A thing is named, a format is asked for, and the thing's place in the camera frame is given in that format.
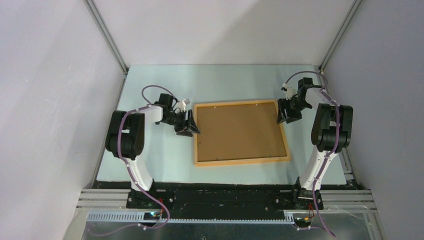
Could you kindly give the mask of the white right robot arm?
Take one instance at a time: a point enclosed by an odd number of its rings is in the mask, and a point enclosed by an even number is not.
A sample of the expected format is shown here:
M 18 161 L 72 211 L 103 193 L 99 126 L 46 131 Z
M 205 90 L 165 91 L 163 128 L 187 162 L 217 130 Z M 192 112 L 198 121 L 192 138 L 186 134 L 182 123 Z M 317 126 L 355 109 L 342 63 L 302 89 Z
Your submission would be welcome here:
M 290 196 L 295 208 L 304 209 L 317 201 L 323 176 L 330 163 L 342 149 L 349 146 L 354 110 L 349 105 L 338 104 L 324 86 L 314 84 L 309 77 L 298 81 L 297 90 L 288 83 L 284 83 L 281 89 L 285 97 L 277 101 L 278 124 L 301 120 L 304 109 L 316 111 L 310 135 L 312 153 Z

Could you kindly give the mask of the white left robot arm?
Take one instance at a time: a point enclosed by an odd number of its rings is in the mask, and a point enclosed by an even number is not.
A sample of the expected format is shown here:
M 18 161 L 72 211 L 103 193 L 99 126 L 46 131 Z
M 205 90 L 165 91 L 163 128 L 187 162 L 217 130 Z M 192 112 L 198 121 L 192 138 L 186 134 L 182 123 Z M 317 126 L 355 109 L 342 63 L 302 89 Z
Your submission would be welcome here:
M 187 109 L 189 104 L 187 98 L 178 100 L 171 94 L 162 93 L 153 104 L 129 111 L 115 110 L 112 114 L 105 148 L 123 161 L 131 187 L 142 191 L 138 201 L 145 208 L 153 208 L 158 202 L 158 194 L 150 190 L 154 180 L 148 173 L 145 161 L 139 157 L 145 146 L 145 128 L 147 125 L 164 123 L 172 126 L 178 136 L 200 134 L 193 110 Z

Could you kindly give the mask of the aluminium front rail frame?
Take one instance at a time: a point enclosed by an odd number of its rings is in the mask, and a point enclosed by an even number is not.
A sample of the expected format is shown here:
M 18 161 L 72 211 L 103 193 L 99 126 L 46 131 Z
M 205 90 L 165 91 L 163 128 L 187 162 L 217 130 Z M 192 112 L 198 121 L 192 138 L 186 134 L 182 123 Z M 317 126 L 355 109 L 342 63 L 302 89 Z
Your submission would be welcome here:
M 83 189 L 65 239 L 387 238 L 369 190 L 295 194 L 289 185 L 207 183 L 157 183 L 148 195 L 122 185 Z

